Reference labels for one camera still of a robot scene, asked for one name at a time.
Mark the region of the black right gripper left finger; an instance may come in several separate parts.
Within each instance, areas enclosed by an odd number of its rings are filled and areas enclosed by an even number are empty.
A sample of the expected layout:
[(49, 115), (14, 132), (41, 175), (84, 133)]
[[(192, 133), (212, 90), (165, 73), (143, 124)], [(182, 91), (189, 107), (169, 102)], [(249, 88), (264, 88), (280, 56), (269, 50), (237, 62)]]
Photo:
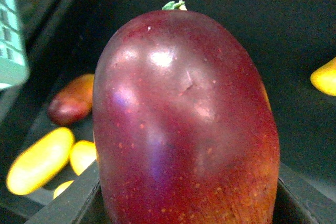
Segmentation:
[(27, 223), (101, 223), (101, 191), (94, 161), (63, 193)]

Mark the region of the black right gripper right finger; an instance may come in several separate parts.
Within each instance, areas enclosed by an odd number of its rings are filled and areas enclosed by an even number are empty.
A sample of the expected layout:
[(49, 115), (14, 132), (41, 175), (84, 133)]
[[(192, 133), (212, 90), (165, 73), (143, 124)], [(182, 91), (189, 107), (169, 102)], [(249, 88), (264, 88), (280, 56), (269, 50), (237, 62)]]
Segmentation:
[(290, 168), (281, 168), (273, 223), (335, 223), (335, 202)]

